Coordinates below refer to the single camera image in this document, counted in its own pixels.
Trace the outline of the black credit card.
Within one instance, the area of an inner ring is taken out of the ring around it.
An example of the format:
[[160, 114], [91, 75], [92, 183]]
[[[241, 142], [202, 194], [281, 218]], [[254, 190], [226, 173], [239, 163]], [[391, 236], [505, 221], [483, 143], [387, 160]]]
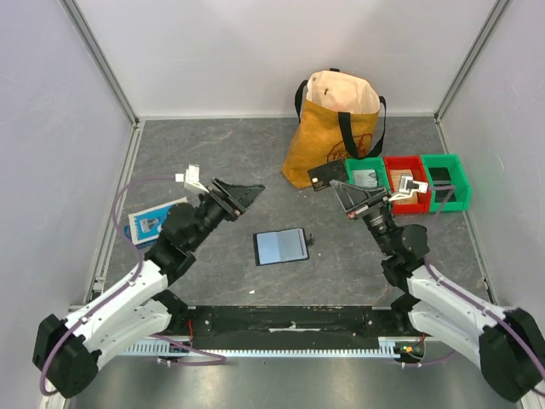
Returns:
[[326, 189], [332, 180], [348, 181], [344, 159], [336, 159], [308, 171], [312, 188], [315, 192]]

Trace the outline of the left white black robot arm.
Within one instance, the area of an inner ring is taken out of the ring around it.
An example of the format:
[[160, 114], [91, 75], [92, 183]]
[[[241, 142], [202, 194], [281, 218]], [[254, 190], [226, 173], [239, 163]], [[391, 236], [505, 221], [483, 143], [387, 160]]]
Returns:
[[157, 242], [109, 290], [63, 319], [44, 318], [32, 354], [41, 394], [78, 395], [110, 360], [142, 338], [184, 331], [186, 304], [169, 287], [195, 263], [195, 250], [218, 225], [237, 221], [264, 189], [213, 179], [199, 193], [198, 205], [180, 202], [169, 208]]

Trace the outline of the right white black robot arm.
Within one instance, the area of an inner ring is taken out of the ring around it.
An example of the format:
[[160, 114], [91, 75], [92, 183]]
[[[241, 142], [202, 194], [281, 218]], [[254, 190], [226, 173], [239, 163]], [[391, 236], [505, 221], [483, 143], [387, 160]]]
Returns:
[[464, 290], [429, 263], [427, 228], [399, 226], [393, 203], [432, 186], [403, 175], [399, 189], [358, 187], [332, 180], [330, 186], [347, 217], [360, 219], [384, 255], [388, 283], [404, 295], [390, 313], [399, 335], [414, 330], [437, 338], [471, 361], [503, 399], [516, 402], [544, 381], [544, 337], [534, 318], [522, 308], [494, 305]]

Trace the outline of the silver cards stack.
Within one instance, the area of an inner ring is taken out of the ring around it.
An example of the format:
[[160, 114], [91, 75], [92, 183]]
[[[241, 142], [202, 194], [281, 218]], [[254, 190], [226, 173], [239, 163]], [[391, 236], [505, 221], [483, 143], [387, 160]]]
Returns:
[[376, 188], [379, 187], [378, 176], [376, 171], [370, 170], [353, 170], [352, 171], [353, 184], [363, 188]]

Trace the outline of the gold cards stack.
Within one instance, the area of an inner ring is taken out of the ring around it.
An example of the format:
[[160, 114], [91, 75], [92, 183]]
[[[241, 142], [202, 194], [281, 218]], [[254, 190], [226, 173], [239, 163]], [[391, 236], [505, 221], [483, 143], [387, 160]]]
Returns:
[[415, 205], [418, 203], [418, 193], [412, 193], [410, 197], [399, 198], [397, 193], [400, 190], [417, 190], [418, 186], [414, 183], [412, 179], [413, 173], [411, 170], [391, 170], [391, 187], [393, 190], [394, 203], [399, 205]]

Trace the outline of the black cards stack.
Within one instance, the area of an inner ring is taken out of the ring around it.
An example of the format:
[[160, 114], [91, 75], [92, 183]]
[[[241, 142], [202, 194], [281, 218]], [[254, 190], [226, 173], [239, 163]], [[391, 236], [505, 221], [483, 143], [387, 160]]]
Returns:
[[456, 186], [452, 181], [449, 170], [446, 167], [429, 168], [430, 185], [433, 187], [434, 203], [442, 203], [445, 199], [449, 202], [456, 201]]

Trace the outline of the blue white card box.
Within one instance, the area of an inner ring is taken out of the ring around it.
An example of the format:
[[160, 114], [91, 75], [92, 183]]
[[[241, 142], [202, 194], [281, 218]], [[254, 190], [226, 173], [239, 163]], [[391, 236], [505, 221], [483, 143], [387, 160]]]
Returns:
[[128, 223], [123, 227], [125, 238], [137, 249], [154, 245], [170, 208], [173, 205], [187, 202], [187, 198], [183, 197], [129, 214]]

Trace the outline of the left green plastic bin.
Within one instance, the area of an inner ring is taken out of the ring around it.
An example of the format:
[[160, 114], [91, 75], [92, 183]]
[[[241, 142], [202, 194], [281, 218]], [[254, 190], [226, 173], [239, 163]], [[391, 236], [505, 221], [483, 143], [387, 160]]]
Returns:
[[348, 182], [357, 187], [384, 187], [391, 192], [386, 166], [382, 158], [348, 158], [345, 161]]

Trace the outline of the green plastic bin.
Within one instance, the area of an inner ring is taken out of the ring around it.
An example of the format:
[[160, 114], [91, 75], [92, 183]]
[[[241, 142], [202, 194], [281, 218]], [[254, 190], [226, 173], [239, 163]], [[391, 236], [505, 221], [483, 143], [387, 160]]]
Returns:
[[443, 212], [465, 211], [469, 207], [472, 188], [463, 169], [462, 162], [456, 154], [425, 154], [422, 163], [432, 193], [430, 213], [435, 213], [449, 193], [446, 187], [453, 187]]
[[382, 158], [348, 158], [345, 161], [348, 182], [357, 187], [384, 187], [391, 192], [386, 166]]

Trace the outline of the red plastic bin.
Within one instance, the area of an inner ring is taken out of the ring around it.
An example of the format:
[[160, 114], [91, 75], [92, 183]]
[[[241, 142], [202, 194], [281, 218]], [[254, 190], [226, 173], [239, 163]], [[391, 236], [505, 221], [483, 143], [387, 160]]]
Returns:
[[[418, 155], [386, 156], [383, 161], [391, 193], [398, 191], [402, 175], [413, 176], [416, 181], [428, 182], [427, 172], [425, 171], [421, 157]], [[408, 199], [394, 200], [393, 213], [396, 215], [428, 213], [431, 198], [431, 192], [426, 191], [425, 193], [414, 193]]]

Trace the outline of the yellow tote bag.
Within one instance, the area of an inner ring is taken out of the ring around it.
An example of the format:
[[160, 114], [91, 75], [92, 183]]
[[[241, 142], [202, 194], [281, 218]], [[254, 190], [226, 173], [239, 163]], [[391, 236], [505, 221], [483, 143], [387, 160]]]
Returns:
[[336, 68], [314, 72], [294, 96], [298, 126], [281, 172], [296, 188], [312, 186], [309, 171], [337, 159], [375, 158], [384, 134], [373, 141], [387, 101], [371, 83]]

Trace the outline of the right green plastic bin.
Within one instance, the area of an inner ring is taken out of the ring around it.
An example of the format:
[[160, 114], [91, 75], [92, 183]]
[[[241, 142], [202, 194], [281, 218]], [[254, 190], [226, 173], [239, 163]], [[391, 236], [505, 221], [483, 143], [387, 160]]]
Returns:
[[465, 211], [469, 207], [472, 188], [463, 169], [462, 162], [456, 154], [425, 154], [422, 163], [432, 193], [430, 213], [435, 213], [449, 193], [446, 187], [453, 187], [443, 212]]

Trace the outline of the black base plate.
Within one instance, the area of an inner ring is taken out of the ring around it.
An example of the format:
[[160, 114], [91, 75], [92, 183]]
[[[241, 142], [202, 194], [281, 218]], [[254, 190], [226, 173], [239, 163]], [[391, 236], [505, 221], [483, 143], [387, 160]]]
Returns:
[[362, 332], [369, 337], [414, 336], [410, 322], [390, 308], [371, 306], [190, 306], [173, 315], [175, 335], [218, 336], [223, 332], [318, 330]]

